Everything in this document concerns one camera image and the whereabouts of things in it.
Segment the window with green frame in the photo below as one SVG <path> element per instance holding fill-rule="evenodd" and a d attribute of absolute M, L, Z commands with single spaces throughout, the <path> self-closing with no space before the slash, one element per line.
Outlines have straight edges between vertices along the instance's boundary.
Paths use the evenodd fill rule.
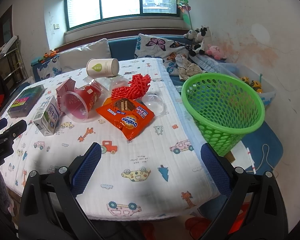
<path fill-rule="evenodd" d="M 180 15 L 177 0 L 64 0 L 64 3 L 68 30 L 117 18 Z"/>

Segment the butterfly print pillow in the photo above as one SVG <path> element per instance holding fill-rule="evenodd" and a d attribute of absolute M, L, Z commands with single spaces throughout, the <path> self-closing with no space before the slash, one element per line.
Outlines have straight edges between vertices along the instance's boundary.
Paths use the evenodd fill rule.
<path fill-rule="evenodd" d="M 183 42 L 166 38 L 139 34 L 137 37 L 134 58 L 162 59 L 170 76 L 179 75 L 179 66 L 175 58 L 178 55 L 188 58 L 191 46 Z"/>

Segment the grey white cushion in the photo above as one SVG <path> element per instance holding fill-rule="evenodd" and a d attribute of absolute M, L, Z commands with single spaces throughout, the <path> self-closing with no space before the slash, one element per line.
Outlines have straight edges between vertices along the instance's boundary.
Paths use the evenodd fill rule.
<path fill-rule="evenodd" d="M 60 53 L 58 62 L 63 72 L 70 72 L 85 68 L 90 59 L 109 58 L 111 58 L 109 43 L 106 38 L 103 38 L 99 41 Z"/>

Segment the clear plastic dome lid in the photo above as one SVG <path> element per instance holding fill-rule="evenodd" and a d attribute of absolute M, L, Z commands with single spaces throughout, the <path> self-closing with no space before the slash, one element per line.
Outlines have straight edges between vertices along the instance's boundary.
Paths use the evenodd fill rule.
<path fill-rule="evenodd" d="M 165 105 L 160 96 L 156 94 L 146 94 L 141 101 L 156 117 L 164 114 Z"/>

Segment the small butterfly pillow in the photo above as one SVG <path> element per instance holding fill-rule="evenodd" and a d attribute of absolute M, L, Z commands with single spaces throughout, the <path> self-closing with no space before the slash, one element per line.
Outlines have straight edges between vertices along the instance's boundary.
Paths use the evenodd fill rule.
<path fill-rule="evenodd" d="M 44 63 L 41 63 L 37 68 L 40 80 L 45 80 L 63 73 L 61 68 L 59 55 L 54 56 Z"/>

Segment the dark colourful box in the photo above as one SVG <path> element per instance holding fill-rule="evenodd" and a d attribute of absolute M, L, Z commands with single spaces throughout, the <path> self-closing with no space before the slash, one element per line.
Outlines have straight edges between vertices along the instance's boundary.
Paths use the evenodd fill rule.
<path fill-rule="evenodd" d="M 31 109 L 44 93 L 44 86 L 38 85 L 24 90 L 12 103 L 8 110 L 10 118 L 23 118 L 28 116 Z"/>

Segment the metal shelf rack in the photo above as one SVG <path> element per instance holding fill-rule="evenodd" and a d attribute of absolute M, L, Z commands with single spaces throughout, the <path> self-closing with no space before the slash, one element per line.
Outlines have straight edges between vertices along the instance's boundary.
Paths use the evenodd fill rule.
<path fill-rule="evenodd" d="M 18 35 L 14 35 L 0 47 L 0 75 L 4 81 L 14 78 L 18 82 L 29 77 L 21 55 Z"/>

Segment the white paper cup green logo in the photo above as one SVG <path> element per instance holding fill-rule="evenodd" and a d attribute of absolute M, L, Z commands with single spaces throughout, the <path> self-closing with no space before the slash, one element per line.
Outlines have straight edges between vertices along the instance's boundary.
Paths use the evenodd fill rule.
<path fill-rule="evenodd" d="M 117 76 L 119 69 L 117 59 L 90 59 L 86 67 L 87 75 L 93 79 Z"/>

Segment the cow plush toy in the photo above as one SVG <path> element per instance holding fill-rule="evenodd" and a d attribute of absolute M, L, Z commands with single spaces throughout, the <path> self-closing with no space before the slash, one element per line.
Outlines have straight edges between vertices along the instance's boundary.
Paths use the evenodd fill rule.
<path fill-rule="evenodd" d="M 196 56 L 197 54 L 204 55 L 205 51 L 208 50 L 208 43 L 212 41 L 212 35 L 209 27 L 201 26 L 199 33 L 195 40 L 192 41 L 193 47 L 189 51 L 191 56 Z"/>

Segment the red plastic noodle cup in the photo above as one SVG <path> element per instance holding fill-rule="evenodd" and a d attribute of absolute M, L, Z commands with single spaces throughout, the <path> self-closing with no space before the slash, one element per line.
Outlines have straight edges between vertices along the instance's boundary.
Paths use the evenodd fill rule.
<path fill-rule="evenodd" d="M 97 81 L 65 92 L 61 96 L 61 111 L 74 122 L 85 122 L 89 113 L 101 96 L 107 96 L 109 90 Z"/>

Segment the red foam fruit net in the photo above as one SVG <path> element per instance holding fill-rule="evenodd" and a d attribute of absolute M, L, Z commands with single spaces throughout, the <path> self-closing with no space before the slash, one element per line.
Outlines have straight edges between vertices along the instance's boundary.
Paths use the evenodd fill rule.
<path fill-rule="evenodd" d="M 128 86 L 121 86 L 114 88 L 111 91 L 111 99 L 139 99 L 145 96 L 150 88 L 151 77 L 141 74 L 135 74 L 132 79 L 128 82 Z"/>

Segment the orange toy on sofa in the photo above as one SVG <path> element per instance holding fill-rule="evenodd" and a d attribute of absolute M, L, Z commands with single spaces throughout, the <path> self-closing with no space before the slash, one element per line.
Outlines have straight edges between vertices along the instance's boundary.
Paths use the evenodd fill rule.
<path fill-rule="evenodd" d="M 54 57 L 58 54 L 59 50 L 50 50 L 48 53 L 45 53 L 43 58 L 44 59 L 48 59 L 48 58 L 51 58 L 51 57 Z"/>

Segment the green plastic mesh basket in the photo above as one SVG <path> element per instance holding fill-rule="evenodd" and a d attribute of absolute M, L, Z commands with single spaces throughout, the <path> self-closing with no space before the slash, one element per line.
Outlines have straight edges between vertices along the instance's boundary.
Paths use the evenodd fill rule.
<path fill-rule="evenodd" d="M 221 157 L 264 122 L 260 96 L 229 75 L 194 75 L 184 82 L 181 99 L 206 142 Z"/>

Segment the yellow toy truck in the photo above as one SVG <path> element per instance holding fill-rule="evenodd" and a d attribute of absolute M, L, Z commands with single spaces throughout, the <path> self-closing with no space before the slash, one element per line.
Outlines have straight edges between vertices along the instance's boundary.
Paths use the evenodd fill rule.
<path fill-rule="evenodd" d="M 255 80 L 250 81 L 250 79 L 246 76 L 242 77 L 241 80 L 247 85 L 249 85 L 255 92 L 263 93 L 263 89 L 259 81 L 255 81 Z"/>

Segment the blue floor mat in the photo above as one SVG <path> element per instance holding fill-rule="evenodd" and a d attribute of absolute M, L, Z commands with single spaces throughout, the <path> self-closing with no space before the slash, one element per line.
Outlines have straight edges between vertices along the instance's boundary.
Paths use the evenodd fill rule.
<path fill-rule="evenodd" d="M 250 150 L 258 175 L 266 171 L 273 172 L 283 156 L 280 140 L 265 121 L 259 129 L 245 135 L 242 142 Z"/>

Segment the pink plush toy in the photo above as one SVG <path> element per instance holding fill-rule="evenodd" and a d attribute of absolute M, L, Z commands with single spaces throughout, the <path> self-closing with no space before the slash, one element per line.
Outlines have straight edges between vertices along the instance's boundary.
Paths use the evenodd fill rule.
<path fill-rule="evenodd" d="M 205 52 L 212 56 L 215 60 L 226 60 L 226 54 L 219 48 L 219 46 L 208 45 L 208 50 Z"/>

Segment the crumpled patterned cloth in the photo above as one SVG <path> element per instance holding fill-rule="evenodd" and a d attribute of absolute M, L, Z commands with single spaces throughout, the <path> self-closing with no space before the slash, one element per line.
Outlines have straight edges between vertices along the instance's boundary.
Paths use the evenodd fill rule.
<path fill-rule="evenodd" d="M 178 66 L 178 74 L 181 81 L 186 81 L 192 76 L 205 73 L 200 66 L 195 63 L 191 63 L 183 55 L 178 54 L 175 58 L 175 62 Z"/>

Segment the colourful pinwheel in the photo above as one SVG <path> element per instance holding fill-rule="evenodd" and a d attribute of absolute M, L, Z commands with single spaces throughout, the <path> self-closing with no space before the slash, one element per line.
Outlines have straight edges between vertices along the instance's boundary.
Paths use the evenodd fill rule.
<path fill-rule="evenodd" d="M 180 14 L 184 20 L 184 22 L 190 26 L 190 29 L 192 29 L 192 22 L 191 22 L 191 16 L 190 16 L 190 10 L 191 7 L 189 5 L 189 0 L 177 0 L 177 7 L 180 10 Z"/>

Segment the clear plastic toy bin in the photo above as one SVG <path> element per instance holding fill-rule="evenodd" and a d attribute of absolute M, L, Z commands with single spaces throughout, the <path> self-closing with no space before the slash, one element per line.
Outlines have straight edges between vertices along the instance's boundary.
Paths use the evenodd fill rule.
<path fill-rule="evenodd" d="M 238 78 L 249 85 L 261 98 L 267 108 L 276 96 L 276 89 L 262 76 L 250 68 L 234 63 L 220 63 L 219 72 Z"/>

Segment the cartoon printed white tablecloth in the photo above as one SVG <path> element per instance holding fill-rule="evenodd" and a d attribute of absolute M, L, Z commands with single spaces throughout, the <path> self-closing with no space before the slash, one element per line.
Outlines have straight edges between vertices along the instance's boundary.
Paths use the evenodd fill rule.
<path fill-rule="evenodd" d="M 191 214 L 216 198 L 218 190 L 200 159 L 205 143 L 193 118 L 184 108 L 161 59 L 120 62 L 120 75 L 149 75 L 149 92 L 164 102 L 164 113 L 134 139 L 95 111 L 86 122 L 67 116 L 51 136 L 32 122 L 36 110 L 25 118 L 27 130 L 13 144 L 13 154 L 0 172 L 8 188 L 22 195 L 28 175 L 35 170 L 52 173 L 83 155 L 93 142 L 102 157 L 77 201 L 92 219 L 155 220 Z"/>

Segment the blue sofa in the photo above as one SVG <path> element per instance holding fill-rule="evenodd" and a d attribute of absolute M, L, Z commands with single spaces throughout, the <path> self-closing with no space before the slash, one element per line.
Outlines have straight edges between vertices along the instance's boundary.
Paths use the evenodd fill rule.
<path fill-rule="evenodd" d="M 166 38 L 188 45 L 191 44 L 191 41 L 184 38 L 183 35 L 155 35 L 155 37 Z M 131 36 L 109 39 L 108 44 L 111 55 L 119 61 L 134 59 L 137 38 L 137 36 Z M 33 77 L 36 82 L 46 78 L 48 74 L 44 74 L 44 72 L 47 70 L 47 65 L 50 61 L 51 59 L 48 59 L 44 63 L 31 64 Z"/>

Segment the white milk carton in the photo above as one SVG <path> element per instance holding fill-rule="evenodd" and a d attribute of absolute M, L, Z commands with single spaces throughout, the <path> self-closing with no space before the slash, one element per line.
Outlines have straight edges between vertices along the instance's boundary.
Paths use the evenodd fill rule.
<path fill-rule="evenodd" d="M 43 136 L 54 134 L 60 119 L 57 100 L 54 95 L 42 102 L 34 116 L 33 122 Z"/>

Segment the clear plastic bottle yellow label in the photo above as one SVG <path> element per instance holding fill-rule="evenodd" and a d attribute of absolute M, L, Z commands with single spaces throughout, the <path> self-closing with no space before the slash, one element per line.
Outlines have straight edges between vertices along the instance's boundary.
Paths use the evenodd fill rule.
<path fill-rule="evenodd" d="M 114 88 L 129 86 L 129 81 L 121 75 L 116 77 L 98 77 L 96 79 L 87 76 L 83 79 L 83 81 L 87 83 L 96 82 L 100 87 L 109 92 L 111 92 Z"/>

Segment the orange Ovaltine snack bag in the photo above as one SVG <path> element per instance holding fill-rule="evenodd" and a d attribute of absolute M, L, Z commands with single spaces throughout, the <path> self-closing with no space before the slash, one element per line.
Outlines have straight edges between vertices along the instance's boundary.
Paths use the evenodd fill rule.
<path fill-rule="evenodd" d="M 127 140 L 137 137 L 154 118 L 147 106 L 127 98 L 116 99 L 96 112 L 118 128 Z"/>

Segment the grey plush toy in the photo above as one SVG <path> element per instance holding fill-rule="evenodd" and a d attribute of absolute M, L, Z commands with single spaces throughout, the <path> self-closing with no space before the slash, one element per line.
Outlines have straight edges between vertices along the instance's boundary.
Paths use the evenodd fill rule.
<path fill-rule="evenodd" d="M 199 33 L 198 29 L 189 30 L 186 34 L 183 35 L 183 37 L 190 41 L 193 41 L 196 39 L 198 33 Z"/>

